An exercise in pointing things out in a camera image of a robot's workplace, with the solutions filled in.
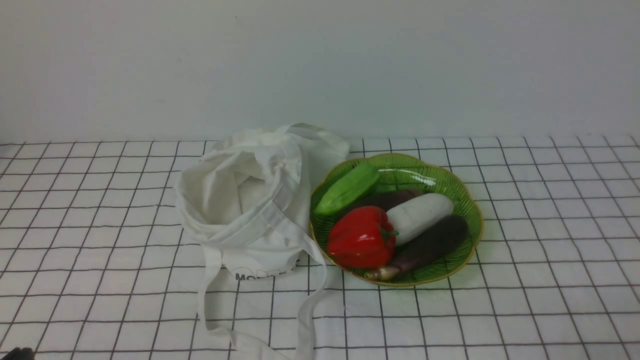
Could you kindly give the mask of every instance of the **white radish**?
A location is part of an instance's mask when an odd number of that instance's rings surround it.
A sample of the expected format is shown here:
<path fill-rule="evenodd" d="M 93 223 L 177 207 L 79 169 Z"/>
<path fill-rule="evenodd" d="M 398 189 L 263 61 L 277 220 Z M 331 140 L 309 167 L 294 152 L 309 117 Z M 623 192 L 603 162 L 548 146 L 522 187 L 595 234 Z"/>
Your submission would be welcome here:
<path fill-rule="evenodd" d="M 415 239 L 452 212 L 453 202 L 439 193 L 421 195 L 389 209 L 389 223 L 398 232 L 396 246 Z"/>

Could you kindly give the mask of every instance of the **artificial vegetable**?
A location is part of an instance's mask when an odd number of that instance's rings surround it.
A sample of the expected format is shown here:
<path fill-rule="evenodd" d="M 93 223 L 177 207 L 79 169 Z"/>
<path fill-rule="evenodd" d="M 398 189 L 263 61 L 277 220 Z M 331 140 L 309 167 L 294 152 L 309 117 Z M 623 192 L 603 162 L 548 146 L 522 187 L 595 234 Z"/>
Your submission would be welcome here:
<path fill-rule="evenodd" d="M 392 192 L 383 192 L 377 193 L 374 195 L 363 197 L 360 200 L 356 200 L 351 205 L 349 205 L 345 210 L 343 210 L 339 218 L 347 215 L 351 210 L 356 208 L 361 208 L 362 206 L 377 206 L 384 211 L 388 211 L 389 209 L 402 204 L 405 201 L 411 200 L 414 197 L 418 197 L 422 194 L 426 193 L 425 189 L 420 188 L 409 188 L 404 190 L 394 190 Z"/>
<path fill-rule="evenodd" d="M 391 260 L 396 232 L 384 210 L 357 208 L 340 219 L 329 232 L 329 254 L 342 266 L 375 269 Z"/>
<path fill-rule="evenodd" d="M 389 280 L 449 255 L 468 236 L 468 225 L 458 215 L 449 215 L 409 242 L 387 265 L 368 271 L 369 280 Z"/>
<path fill-rule="evenodd" d="M 378 182 L 378 169 L 361 163 L 336 181 L 314 209 L 317 215 L 335 215 L 366 193 Z"/>
<path fill-rule="evenodd" d="M 398 232 L 396 246 L 413 240 L 452 212 L 453 202 L 439 193 L 418 196 L 389 209 L 387 211 L 389 222 Z"/>

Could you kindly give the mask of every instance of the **white wall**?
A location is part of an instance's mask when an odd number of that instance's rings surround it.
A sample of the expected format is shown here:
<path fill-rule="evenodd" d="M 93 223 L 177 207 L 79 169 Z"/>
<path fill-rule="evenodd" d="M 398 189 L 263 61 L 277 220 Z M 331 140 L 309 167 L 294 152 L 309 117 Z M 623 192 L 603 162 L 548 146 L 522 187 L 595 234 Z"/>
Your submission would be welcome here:
<path fill-rule="evenodd" d="M 638 0 L 2 0 L 0 138 L 640 131 Z"/>

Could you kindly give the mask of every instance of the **dark object in corner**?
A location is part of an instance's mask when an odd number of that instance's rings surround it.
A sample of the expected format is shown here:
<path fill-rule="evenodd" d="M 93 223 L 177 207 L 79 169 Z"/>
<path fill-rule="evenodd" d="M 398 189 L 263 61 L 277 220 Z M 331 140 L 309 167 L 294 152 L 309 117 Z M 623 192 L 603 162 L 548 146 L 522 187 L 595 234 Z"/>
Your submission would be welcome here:
<path fill-rule="evenodd" d="M 13 350 L 11 350 L 9 352 L 9 354 L 6 354 L 2 359 L 0 360 L 35 360 L 35 355 L 33 353 L 33 350 L 31 350 L 31 348 L 15 348 Z"/>

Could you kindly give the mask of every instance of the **bell pepper stem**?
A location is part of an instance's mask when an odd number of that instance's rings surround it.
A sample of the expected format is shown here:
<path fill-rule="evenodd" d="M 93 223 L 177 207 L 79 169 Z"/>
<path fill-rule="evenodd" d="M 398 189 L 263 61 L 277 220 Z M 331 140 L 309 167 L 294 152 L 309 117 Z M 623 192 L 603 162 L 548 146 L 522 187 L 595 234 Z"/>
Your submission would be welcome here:
<path fill-rule="evenodd" d="M 393 231 L 383 231 L 381 234 L 385 239 L 388 239 L 391 236 L 398 236 L 399 232 L 397 232 L 395 230 L 393 230 Z"/>

